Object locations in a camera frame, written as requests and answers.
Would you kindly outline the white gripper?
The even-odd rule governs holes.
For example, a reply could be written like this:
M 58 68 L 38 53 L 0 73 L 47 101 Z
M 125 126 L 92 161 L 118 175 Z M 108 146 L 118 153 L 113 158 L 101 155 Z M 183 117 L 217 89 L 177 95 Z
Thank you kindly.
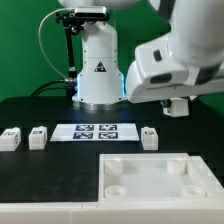
M 131 103 L 224 92 L 224 63 L 203 68 L 177 61 L 168 48 L 168 36 L 139 45 L 126 77 Z

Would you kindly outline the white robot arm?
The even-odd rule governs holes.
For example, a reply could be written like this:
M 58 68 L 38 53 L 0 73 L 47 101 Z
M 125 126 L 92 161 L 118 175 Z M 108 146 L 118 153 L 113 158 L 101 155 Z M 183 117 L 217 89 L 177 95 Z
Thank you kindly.
M 127 74 L 120 73 L 108 11 L 139 1 L 58 0 L 68 11 L 58 19 L 82 35 L 83 67 L 73 102 L 97 108 L 223 91 L 224 0 L 148 0 L 171 31 L 136 47 Z

